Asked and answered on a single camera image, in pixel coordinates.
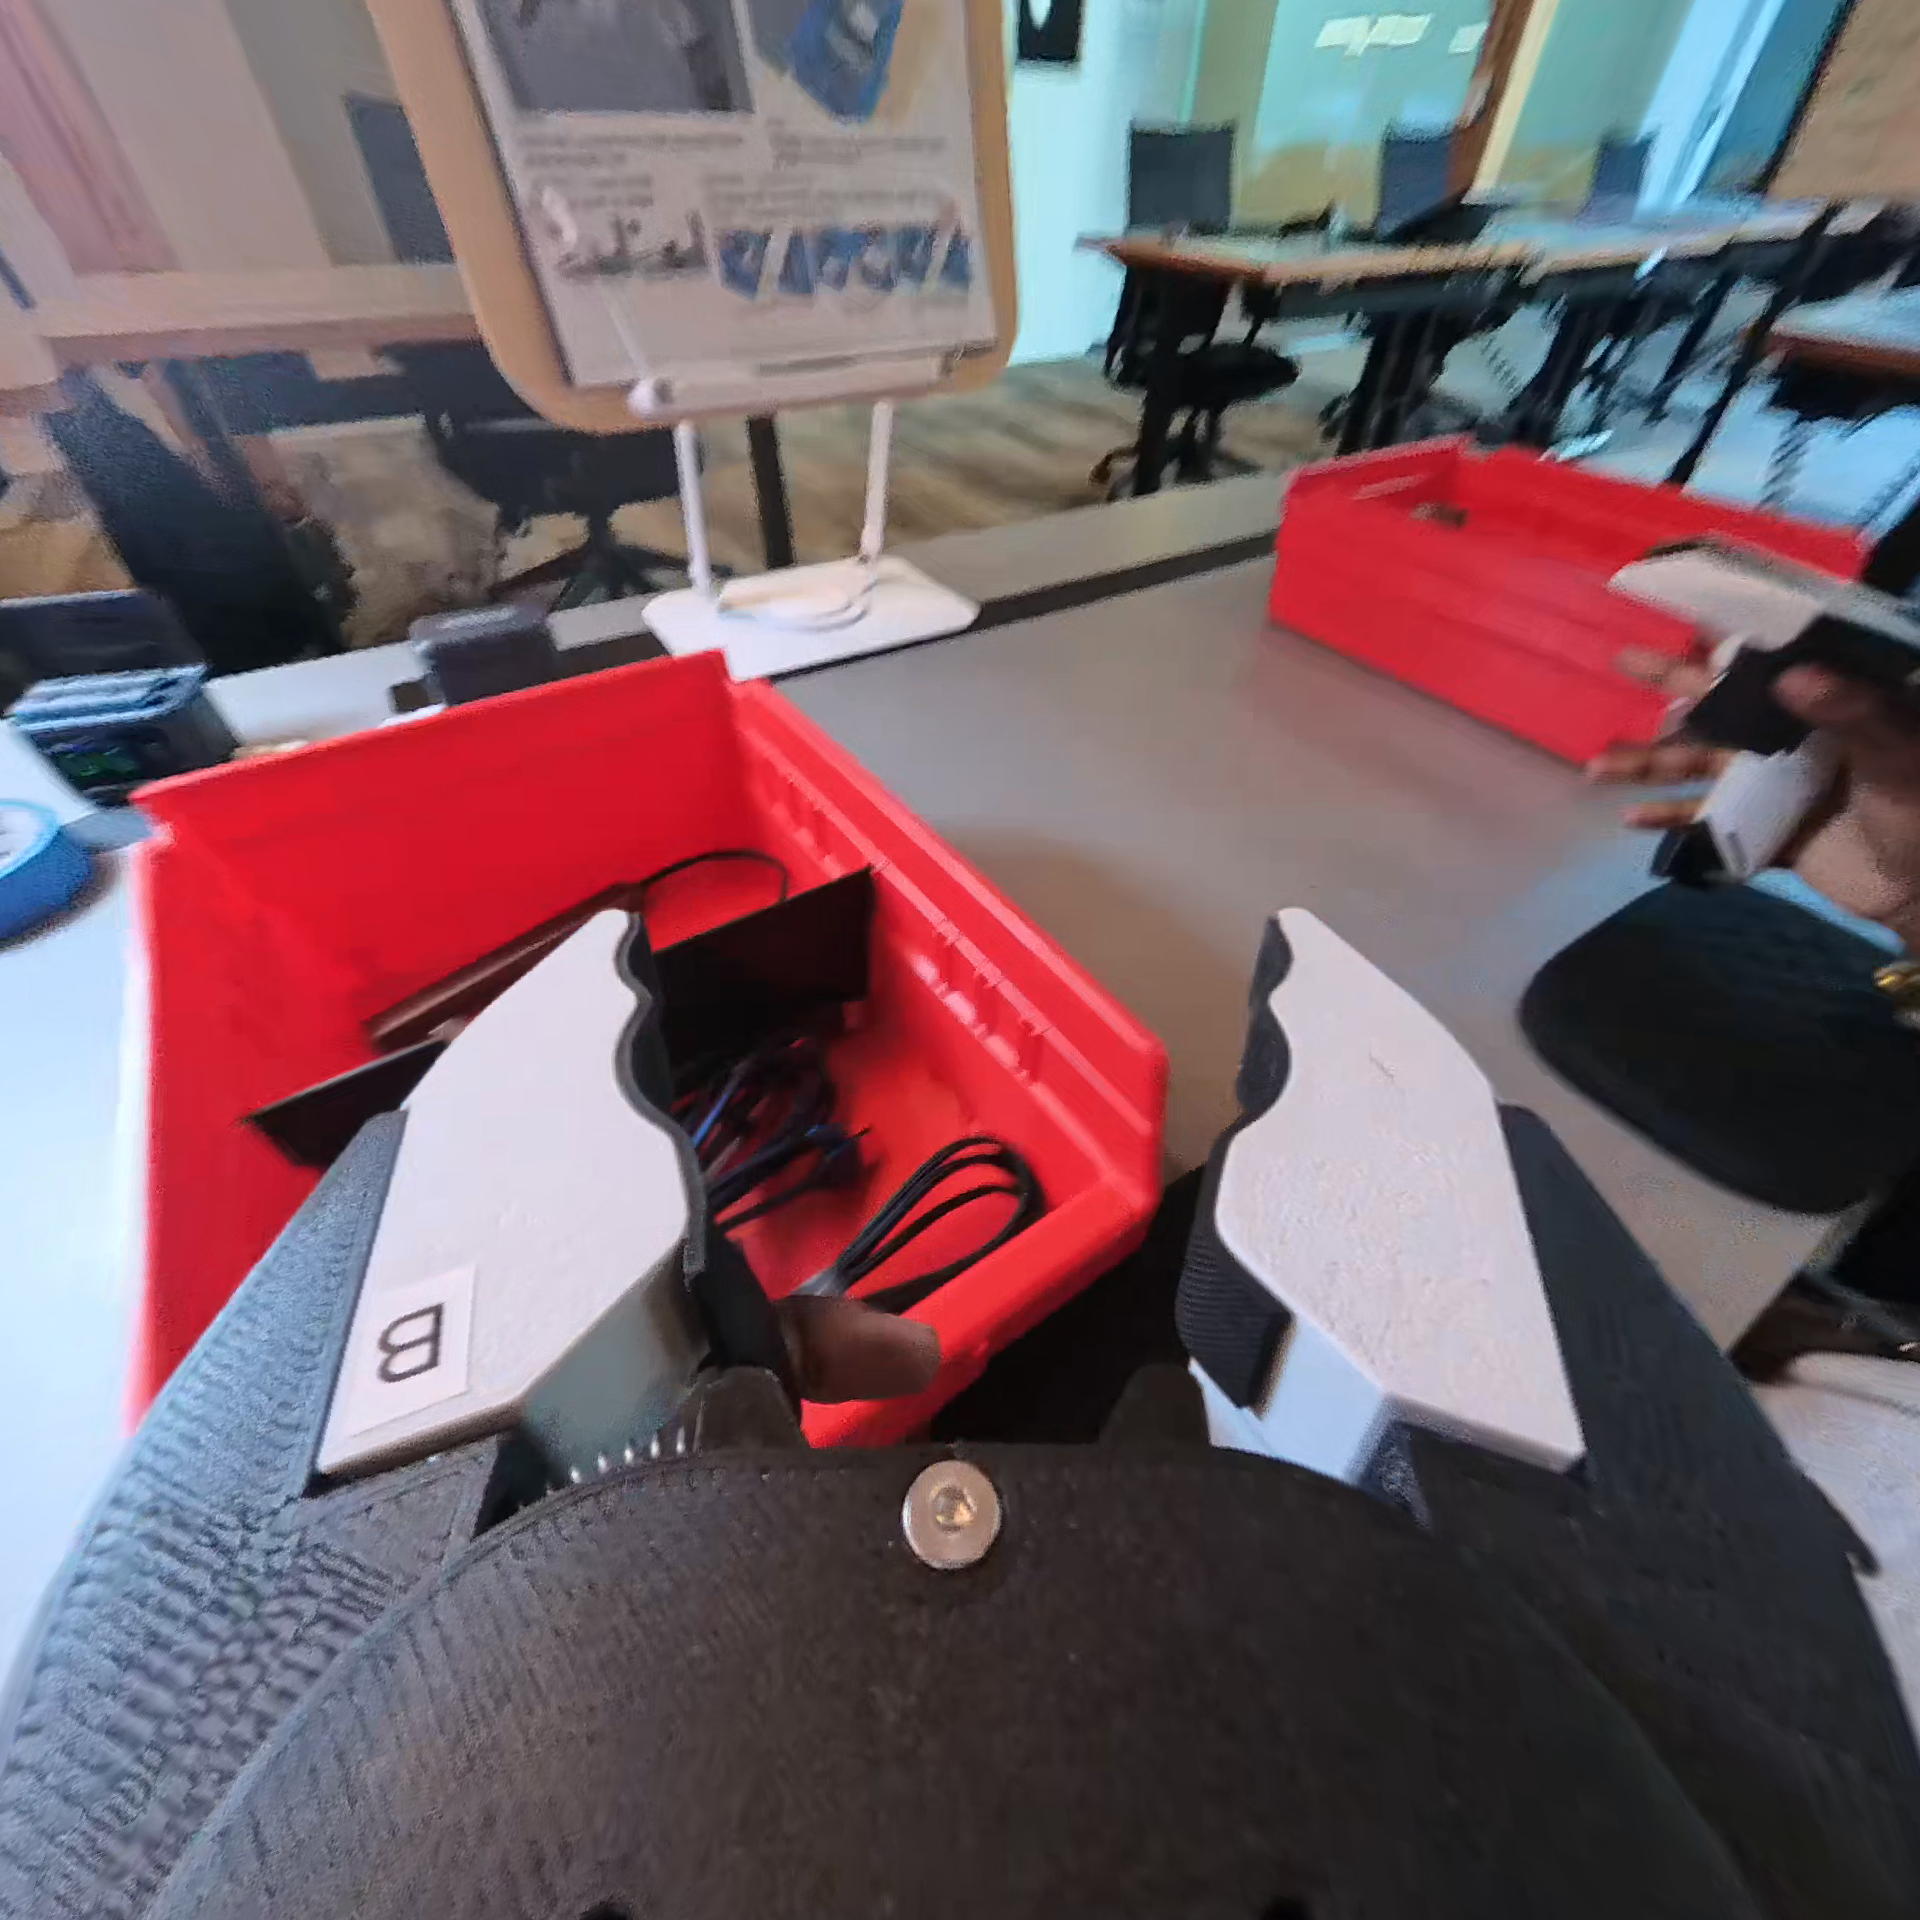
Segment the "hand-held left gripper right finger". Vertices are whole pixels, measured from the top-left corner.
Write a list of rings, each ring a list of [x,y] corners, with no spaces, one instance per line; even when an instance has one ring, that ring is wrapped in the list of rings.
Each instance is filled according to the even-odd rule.
[[[1176,1326],[1215,1448],[1364,1483],[1407,1431],[1587,1455],[1507,1113],[1471,1051],[1328,923],[1263,933]]]

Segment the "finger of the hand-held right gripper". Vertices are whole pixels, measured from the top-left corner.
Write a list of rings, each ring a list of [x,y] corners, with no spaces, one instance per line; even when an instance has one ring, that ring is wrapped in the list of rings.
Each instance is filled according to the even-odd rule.
[[[1608,584],[1718,644],[1787,644],[1823,604],[1819,569],[1739,544],[1670,545],[1628,561]]]

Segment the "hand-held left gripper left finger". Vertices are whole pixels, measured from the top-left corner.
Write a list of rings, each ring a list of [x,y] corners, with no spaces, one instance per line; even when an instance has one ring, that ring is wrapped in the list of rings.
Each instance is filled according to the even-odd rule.
[[[643,1455],[715,1371],[800,1405],[776,1302],[672,1117],[663,1015],[643,917],[607,908],[406,1096],[321,1477],[507,1436],[578,1480]]]

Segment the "red plastic bin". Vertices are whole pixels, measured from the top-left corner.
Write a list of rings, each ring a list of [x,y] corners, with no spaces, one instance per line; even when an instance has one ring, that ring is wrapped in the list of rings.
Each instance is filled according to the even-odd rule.
[[[751,1222],[774,1293],[812,1280],[938,1148],[1009,1143],[1042,1214],[938,1289],[934,1392],[804,1414],[822,1444],[921,1429],[1130,1257],[1162,1203],[1163,1045],[783,692],[638,662],[150,787],[131,862],[147,966],[147,1243],[136,1425],[318,1173],[242,1117],[374,1060],[366,1019],[538,923],[699,856],[658,947],[874,865],[872,995],[832,1045],[860,1173]]]
[[[1562,760],[1656,739],[1666,697],[1622,656],[1683,656],[1675,614],[1615,595],[1657,548],[1702,536],[1856,577],[1871,534],[1714,496],[1428,439],[1295,471],[1274,624]]]

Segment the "person's right hand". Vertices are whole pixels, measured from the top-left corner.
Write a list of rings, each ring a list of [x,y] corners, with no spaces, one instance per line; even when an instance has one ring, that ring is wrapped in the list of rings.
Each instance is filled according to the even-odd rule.
[[[1624,648],[1617,667],[1670,701],[1670,729],[1650,743],[1600,752],[1588,774],[1652,792],[1628,811],[1647,831],[1686,831],[1729,755],[1692,733],[1690,711],[1708,692],[1706,656]],[[1918,944],[1918,718],[1912,703],[1823,665],[1786,669],[1779,703],[1834,755],[1834,780],[1802,833],[1784,852],[1790,872],[1846,915]]]

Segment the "person's left hand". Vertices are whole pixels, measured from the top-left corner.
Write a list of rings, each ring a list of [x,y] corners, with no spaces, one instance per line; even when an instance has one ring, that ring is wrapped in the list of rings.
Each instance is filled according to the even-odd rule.
[[[803,1404],[908,1400],[944,1365],[936,1328],[862,1300],[794,1295],[776,1316]]]

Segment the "black bin divider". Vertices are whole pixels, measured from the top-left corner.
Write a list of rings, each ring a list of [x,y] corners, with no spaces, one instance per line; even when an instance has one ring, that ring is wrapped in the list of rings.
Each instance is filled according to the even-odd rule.
[[[874,865],[656,953],[663,1041],[683,1067],[834,1024],[874,989]]]
[[[398,1113],[447,1051],[424,1040],[334,1075],[242,1117],[242,1127],[281,1161],[328,1171],[376,1117]]]

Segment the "brown flat strip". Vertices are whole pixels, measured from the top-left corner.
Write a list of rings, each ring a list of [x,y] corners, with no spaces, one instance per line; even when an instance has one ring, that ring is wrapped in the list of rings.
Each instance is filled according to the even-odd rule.
[[[403,997],[366,1019],[370,1046],[393,1053],[436,1038],[449,1024],[473,1019],[583,925],[583,919],[542,923]]]

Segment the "wooden office desk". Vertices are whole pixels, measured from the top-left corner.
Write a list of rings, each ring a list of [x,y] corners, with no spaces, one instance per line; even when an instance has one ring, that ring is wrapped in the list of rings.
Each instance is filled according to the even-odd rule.
[[[1489,228],[1465,245],[1332,245],[1326,236],[1087,236],[1080,248],[1177,304],[1177,281],[1256,292],[1276,320],[1355,320],[1368,359],[1346,397],[1335,453],[1393,446],[1446,363],[1440,339],[1480,320],[1550,304],[1560,329],[1523,400],[1505,416],[1512,440],[1547,448],[1585,367],[1626,320],[1650,320],[1702,286],[1777,271],[1790,296],[1841,236],[1841,204],[1748,211],[1739,219],[1615,228],[1545,223]]]
[[[1768,406],[1787,451],[1823,424],[1860,427],[1918,406],[1918,287],[1856,292],[1787,313],[1762,350]]]
[[[55,412],[71,367],[476,335],[451,265],[83,275],[30,307],[6,295],[2,405],[8,414]]]

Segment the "black mesh office chair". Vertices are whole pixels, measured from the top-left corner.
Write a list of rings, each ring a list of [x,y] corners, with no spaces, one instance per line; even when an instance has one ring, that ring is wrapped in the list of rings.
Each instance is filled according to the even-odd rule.
[[[1766,1209],[1916,1174],[1918,1038],[1894,953],[1756,885],[1659,883],[1552,956],[1521,1033],[1575,1093]]]

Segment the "dark small box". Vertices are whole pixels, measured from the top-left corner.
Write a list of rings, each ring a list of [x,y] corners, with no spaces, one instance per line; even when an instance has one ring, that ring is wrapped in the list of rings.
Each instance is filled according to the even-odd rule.
[[[422,617],[409,631],[424,705],[465,705],[563,679],[540,606],[502,604]]]

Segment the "blue tape roll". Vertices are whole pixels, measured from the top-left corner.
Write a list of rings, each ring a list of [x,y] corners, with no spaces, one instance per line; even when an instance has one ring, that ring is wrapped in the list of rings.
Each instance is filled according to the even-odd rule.
[[[2,944],[55,920],[92,885],[92,852],[48,808],[2,800]]]

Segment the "dark parts box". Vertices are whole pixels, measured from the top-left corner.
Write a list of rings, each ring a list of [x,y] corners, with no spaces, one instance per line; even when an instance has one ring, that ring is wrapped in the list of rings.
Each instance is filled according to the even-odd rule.
[[[241,752],[199,662],[43,679],[8,708],[8,724],[94,806],[129,805],[145,783]]]

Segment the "black case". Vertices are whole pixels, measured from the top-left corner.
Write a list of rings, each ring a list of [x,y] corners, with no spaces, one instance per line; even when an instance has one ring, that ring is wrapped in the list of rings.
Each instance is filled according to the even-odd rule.
[[[41,681],[177,662],[164,604],[143,589],[70,592],[2,601],[2,705]]]

